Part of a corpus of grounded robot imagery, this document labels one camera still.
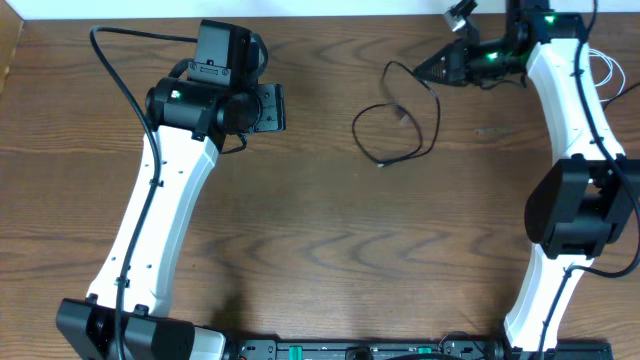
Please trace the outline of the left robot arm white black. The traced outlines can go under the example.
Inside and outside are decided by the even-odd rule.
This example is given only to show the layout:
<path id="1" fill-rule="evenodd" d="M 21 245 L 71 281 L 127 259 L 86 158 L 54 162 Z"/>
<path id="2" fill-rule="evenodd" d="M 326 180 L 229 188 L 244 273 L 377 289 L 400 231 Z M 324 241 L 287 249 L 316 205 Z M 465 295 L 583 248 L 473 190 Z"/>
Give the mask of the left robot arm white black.
<path id="1" fill-rule="evenodd" d="M 179 61 L 133 110 L 145 137 L 139 172 L 107 259 L 82 300 L 64 299 L 59 332 L 83 359 L 230 359 L 216 330 L 170 317 L 177 260 L 199 193 L 230 136 L 286 127 L 283 88 L 245 27 L 203 20 Z"/>

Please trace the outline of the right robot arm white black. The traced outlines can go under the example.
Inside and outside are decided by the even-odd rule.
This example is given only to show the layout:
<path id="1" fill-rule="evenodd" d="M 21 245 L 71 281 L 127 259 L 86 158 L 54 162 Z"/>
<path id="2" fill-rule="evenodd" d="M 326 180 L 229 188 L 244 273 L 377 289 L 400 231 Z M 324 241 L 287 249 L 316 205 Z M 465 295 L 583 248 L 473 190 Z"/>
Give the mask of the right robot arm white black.
<path id="1" fill-rule="evenodd" d="M 490 88 L 509 75 L 530 80 L 548 129 L 552 166 L 524 213 L 531 256 L 520 292 L 490 359 L 608 359 L 598 341 L 559 339 L 580 278 L 639 213 L 639 163 L 616 139 L 594 84 L 588 39 L 592 22 L 545 1 L 510 1 L 503 37 L 482 41 L 473 0 L 445 19 L 458 39 L 415 68 L 423 82 Z"/>

